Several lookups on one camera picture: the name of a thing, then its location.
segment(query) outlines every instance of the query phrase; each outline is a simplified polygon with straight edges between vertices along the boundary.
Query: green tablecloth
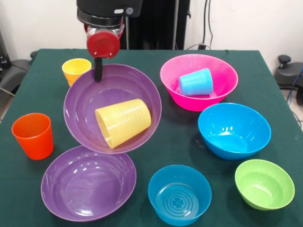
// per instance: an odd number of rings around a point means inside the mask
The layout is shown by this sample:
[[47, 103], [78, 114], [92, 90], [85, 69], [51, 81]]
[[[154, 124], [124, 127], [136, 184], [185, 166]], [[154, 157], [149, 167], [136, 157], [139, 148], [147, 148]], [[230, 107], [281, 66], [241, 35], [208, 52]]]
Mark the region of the green tablecloth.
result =
[[[109, 217], [73, 223], [51, 214], [43, 205], [40, 182], [48, 165], [78, 143], [63, 119], [63, 101], [68, 84], [61, 71], [71, 58], [92, 58], [86, 50], [40, 50], [0, 124], [0, 225], [3, 227], [163, 227], [147, 196], [151, 176], [171, 164], [191, 166], [208, 179], [213, 192], [209, 209], [192, 226], [303, 226], [302, 149], [303, 134], [274, 78], [257, 51], [202, 51], [230, 63], [239, 74], [238, 87], [224, 102], [248, 105], [260, 112], [272, 129], [270, 143], [252, 158], [272, 161], [292, 177], [296, 195], [292, 203], [276, 211], [257, 211], [240, 197], [234, 172], [242, 161], [225, 161], [209, 151], [199, 135], [199, 113], [178, 107], [161, 84], [162, 64], [180, 54], [195, 51], [120, 51], [112, 60], [131, 65], [156, 84], [163, 105], [158, 129], [140, 148], [129, 152], [137, 169], [137, 184], [131, 198]], [[42, 112], [52, 120], [55, 149], [41, 161], [27, 158], [11, 135], [13, 122], [21, 115]]]

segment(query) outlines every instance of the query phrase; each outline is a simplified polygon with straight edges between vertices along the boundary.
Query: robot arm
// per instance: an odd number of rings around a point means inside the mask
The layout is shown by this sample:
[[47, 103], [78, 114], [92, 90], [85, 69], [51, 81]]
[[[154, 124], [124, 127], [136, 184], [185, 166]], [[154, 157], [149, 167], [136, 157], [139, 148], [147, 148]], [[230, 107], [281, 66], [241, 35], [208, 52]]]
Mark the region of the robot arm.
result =
[[138, 17], [143, 0], [77, 0], [78, 19], [87, 33], [87, 49], [95, 59], [95, 81], [102, 79], [102, 59], [120, 50], [123, 17]]

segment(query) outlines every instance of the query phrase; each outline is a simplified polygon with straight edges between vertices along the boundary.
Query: cup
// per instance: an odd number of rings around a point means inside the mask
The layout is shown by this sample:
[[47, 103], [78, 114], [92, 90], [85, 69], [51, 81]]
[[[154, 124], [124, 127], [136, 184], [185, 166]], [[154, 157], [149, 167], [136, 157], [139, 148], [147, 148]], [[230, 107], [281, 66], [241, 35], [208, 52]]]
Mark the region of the cup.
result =
[[13, 123], [11, 131], [30, 159], [41, 160], [53, 152], [51, 119], [47, 115], [24, 115]]
[[70, 87], [83, 73], [90, 69], [90, 61], [83, 58], [70, 59], [62, 65], [62, 71]]
[[184, 96], [206, 96], [213, 92], [213, 79], [209, 69], [189, 73], [179, 78], [180, 92]]
[[102, 135], [111, 149], [144, 131], [152, 123], [149, 109], [141, 99], [102, 107], [95, 113]]

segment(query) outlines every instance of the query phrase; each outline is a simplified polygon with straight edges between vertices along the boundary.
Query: ribbed yellow cup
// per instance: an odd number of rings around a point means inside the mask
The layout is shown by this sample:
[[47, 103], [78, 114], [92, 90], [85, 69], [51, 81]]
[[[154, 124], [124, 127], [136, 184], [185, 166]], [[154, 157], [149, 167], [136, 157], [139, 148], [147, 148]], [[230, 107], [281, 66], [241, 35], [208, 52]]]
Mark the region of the ribbed yellow cup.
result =
[[97, 122], [108, 146], [113, 149], [150, 127], [151, 114], [141, 99], [99, 108]]

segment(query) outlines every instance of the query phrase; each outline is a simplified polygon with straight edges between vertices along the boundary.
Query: bowl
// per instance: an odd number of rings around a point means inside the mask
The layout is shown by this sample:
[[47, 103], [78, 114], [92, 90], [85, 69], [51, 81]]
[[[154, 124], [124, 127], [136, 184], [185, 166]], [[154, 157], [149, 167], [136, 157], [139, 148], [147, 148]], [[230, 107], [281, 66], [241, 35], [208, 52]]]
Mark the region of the bowl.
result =
[[198, 127], [208, 148], [227, 160], [253, 156], [271, 138], [270, 126], [261, 114], [235, 103], [208, 107], [200, 114]]
[[72, 148], [47, 168], [41, 183], [44, 205], [69, 221], [94, 221], [120, 208], [136, 184], [136, 169], [127, 154], [106, 155]]
[[187, 226], [197, 221], [212, 200], [207, 179], [188, 166], [167, 166], [148, 185], [148, 197], [156, 214], [167, 224]]
[[[212, 74], [213, 92], [207, 96], [182, 95], [179, 77], [206, 68]], [[161, 68], [160, 77], [176, 104], [191, 111], [203, 111], [219, 103], [238, 85], [238, 74], [230, 64], [203, 54], [185, 54], [168, 60]]]
[[[154, 83], [141, 71], [122, 64], [103, 66], [102, 81], [94, 81], [95, 70], [84, 73], [66, 94], [63, 114], [72, 136], [90, 150], [125, 153], [144, 144], [156, 131], [161, 117], [161, 98]], [[99, 128], [95, 110], [132, 99], [141, 99], [151, 114], [150, 127], [111, 149]]]
[[258, 210], [276, 210], [294, 198], [294, 183], [287, 172], [276, 164], [253, 159], [243, 162], [235, 173], [242, 198]]

